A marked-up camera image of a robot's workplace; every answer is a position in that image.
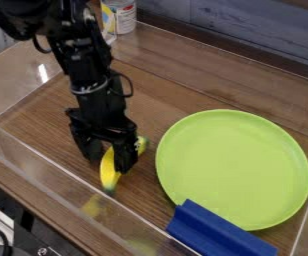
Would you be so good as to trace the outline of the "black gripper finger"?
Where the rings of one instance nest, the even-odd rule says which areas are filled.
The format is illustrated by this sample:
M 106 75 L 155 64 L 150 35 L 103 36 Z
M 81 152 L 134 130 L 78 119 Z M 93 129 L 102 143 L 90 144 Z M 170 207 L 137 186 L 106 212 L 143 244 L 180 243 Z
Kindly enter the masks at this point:
M 83 157 L 90 162 L 98 162 L 102 155 L 102 142 L 93 135 L 93 130 L 87 127 L 70 124 L 70 131 Z
M 113 144 L 115 171 L 126 174 L 138 161 L 138 139 L 130 136 Z

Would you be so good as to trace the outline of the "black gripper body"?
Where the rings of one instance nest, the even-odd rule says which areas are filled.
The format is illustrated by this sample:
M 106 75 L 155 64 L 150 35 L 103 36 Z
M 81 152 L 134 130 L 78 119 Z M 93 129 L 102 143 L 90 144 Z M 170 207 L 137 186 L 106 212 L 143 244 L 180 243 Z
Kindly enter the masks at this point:
M 126 116 L 126 99 L 131 94 L 122 87 L 71 90 L 78 107 L 69 108 L 70 131 L 75 142 L 134 141 L 137 124 Z

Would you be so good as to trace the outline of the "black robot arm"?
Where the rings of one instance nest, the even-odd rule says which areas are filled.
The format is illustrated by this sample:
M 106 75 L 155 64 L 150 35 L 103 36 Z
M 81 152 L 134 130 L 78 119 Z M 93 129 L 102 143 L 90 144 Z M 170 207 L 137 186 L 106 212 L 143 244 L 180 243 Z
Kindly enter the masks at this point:
M 78 106 L 66 110 L 71 136 L 82 155 L 91 161 L 102 143 L 114 149 L 115 170 L 127 172 L 138 161 L 137 124 L 126 116 L 127 77 L 113 70 L 111 47 L 99 30 L 89 0 L 0 0 L 0 29 L 18 41 L 41 36 L 65 75 Z

